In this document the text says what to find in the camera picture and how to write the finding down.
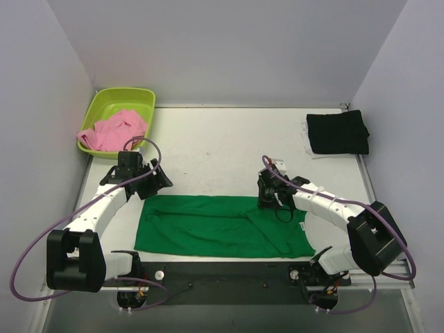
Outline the white t shirt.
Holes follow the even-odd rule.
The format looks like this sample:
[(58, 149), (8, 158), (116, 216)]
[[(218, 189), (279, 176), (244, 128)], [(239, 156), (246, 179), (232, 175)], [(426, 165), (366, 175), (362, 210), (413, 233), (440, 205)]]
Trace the white t shirt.
[(345, 157), (352, 157), (352, 154), (345, 153), (345, 154), (318, 154), (313, 152), (311, 148), (311, 144), (309, 141), (308, 136), (308, 125), (307, 121), (304, 120), (301, 122), (300, 125), (300, 134), (302, 137), (302, 142), (304, 144), (305, 152), (310, 156), (311, 159), (317, 160), (317, 159), (323, 159), (323, 158), (345, 158)]

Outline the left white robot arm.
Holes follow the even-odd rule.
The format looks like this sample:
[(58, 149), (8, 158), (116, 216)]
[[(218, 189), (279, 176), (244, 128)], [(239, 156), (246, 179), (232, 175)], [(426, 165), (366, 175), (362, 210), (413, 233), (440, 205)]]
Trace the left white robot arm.
[(115, 214), (137, 194), (141, 200), (172, 187), (160, 162), (137, 151), (121, 151), (101, 179), (88, 207), (46, 238), (46, 281), (53, 290), (97, 292), (112, 278), (137, 284), (143, 276), (138, 252), (108, 250), (101, 237)]

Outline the black t shirt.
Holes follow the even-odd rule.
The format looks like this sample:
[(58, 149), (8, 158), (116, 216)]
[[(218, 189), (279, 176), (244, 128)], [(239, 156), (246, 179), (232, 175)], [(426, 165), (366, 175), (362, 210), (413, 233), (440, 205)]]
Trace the black t shirt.
[(340, 114), (308, 114), (309, 144), (320, 155), (368, 155), (370, 133), (360, 110)]

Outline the green t shirt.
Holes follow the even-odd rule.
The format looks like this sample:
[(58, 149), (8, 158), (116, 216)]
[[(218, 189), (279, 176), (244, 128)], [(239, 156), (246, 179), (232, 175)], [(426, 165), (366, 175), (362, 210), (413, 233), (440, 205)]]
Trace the green t shirt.
[(246, 259), (310, 257), (305, 212), (260, 208), (250, 196), (157, 195), (145, 201), (135, 250)]

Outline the green plastic basin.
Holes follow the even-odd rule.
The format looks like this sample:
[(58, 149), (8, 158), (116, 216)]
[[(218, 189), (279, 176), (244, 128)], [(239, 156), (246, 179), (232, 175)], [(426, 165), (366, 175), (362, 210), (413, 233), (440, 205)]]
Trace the green plastic basin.
[[(93, 128), (94, 123), (109, 119), (121, 110), (135, 110), (148, 123), (148, 129), (143, 137), (148, 137), (151, 130), (155, 109), (155, 93), (149, 89), (136, 87), (113, 87), (103, 89), (94, 96), (83, 119), (80, 131)], [(116, 152), (92, 151), (84, 147), (77, 139), (80, 150), (105, 159), (117, 159)]]

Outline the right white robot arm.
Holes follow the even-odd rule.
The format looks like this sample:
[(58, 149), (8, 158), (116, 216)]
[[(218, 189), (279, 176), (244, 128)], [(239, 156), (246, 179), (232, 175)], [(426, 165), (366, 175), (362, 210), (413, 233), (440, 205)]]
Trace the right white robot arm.
[(360, 269), (370, 276), (383, 275), (394, 280), (409, 281), (416, 275), (412, 268), (408, 276), (394, 275), (386, 269), (401, 255), (413, 259), (407, 241), (385, 204), (349, 200), (325, 191), (310, 180), (286, 175), (281, 160), (262, 158), (264, 168), (258, 173), (258, 205), (290, 213), (304, 211), (331, 223), (347, 234), (348, 243), (330, 246), (311, 260), (315, 271), (326, 276)]

